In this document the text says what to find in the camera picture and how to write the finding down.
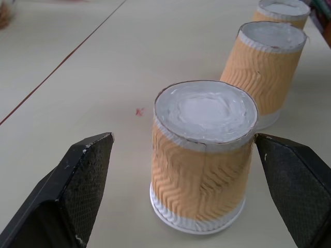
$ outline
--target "dark line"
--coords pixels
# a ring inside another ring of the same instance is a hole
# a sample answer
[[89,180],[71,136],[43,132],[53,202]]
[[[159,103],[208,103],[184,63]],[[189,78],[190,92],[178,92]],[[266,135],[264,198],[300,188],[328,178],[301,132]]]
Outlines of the dark line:
[[92,34],[96,32],[127,0],[124,0],[89,36],[83,40],[64,60],[45,78],[33,91],[31,91],[10,113],[0,122],[0,126],[30,97],[36,90],[86,41]]

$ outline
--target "cup base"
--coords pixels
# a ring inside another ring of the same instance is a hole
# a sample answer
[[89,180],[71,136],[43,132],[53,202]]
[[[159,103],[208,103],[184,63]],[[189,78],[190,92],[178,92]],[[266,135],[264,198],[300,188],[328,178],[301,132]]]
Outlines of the cup base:
[[163,206],[157,199],[153,191],[152,184],[149,188],[149,196],[151,198],[152,207],[155,213],[164,223],[176,230],[195,235],[215,234],[231,226],[242,213],[246,201],[244,197],[241,203],[232,212],[221,217],[220,219],[212,221],[196,221],[180,217],[171,212],[169,209],[166,209],[166,207]]
[[279,119],[279,116],[280,116],[280,110],[277,110],[276,112],[273,112],[272,114],[260,115],[259,122],[257,125],[257,130],[262,130],[262,129],[272,126]]

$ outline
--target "orange paper cup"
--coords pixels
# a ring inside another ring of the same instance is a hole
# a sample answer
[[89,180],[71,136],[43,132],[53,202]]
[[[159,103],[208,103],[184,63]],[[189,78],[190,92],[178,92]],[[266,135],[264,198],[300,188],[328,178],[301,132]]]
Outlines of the orange paper cup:
[[155,101],[150,196],[173,228],[212,234],[230,226],[245,203],[254,100],[219,81],[164,89]]
[[15,14],[16,0],[0,0],[0,29],[8,26]]
[[241,26],[221,81],[255,99],[260,114],[258,129],[277,121],[306,39],[301,29],[288,23]]
[[309,6],[299,0],[261,0],[253,21],[285,22],[303,29],[309,14]]

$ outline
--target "wavy pattern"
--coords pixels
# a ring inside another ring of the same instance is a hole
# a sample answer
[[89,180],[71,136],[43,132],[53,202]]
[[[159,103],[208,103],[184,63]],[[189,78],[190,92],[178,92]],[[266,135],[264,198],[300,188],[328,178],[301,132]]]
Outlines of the wavy pattern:
[[275,19],[273,17],[268,17],[268,16],[256,11],[253,16],[253,21],[254,22],[269,21],[269,22],[291,23],[293,26],[295,26],[297,28],[304,29],[307,18],[308,18],[308,15],[302,20]]
[[237,38],[220,80],[249,93],[260,115],[272,114],[286,99],[301,52],[257,51]]
[[174,212],[171,212],[158,199],[152,185],[149,193],[155,212],[164,222],[180,231],[193,234],[211,234],[227,228],[240,215],[245,204],[245,199],[243,199],[233,211],[221,218],[211,221],[197,221],[178,216]]
[[227,215],[244,197],[251,148],[252,140],[228,152],[193,151],[171,141],[154,121],[152,186],[158,200],[191,220]]

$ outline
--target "upside-down paper cup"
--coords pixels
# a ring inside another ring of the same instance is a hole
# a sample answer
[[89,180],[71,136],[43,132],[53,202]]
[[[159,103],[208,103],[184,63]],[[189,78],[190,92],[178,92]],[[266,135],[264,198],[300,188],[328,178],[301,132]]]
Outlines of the upside-down paper cup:
[[224,82],[183,82],[158,95],[150,196],[165,223],[212,234],[234,222],[245,203],[257,121],[254,100]]
[[288,23],[241,26],[220,80],[255,99],[260,114],[258,129],[277,121],[306,39],[301,29]]
[[303,29],[309,14],[309,6],[300,0],[261,0],[253,21],[285,22]]
[[0,0],[0,29],[8,26],[16,11],[16,0]]

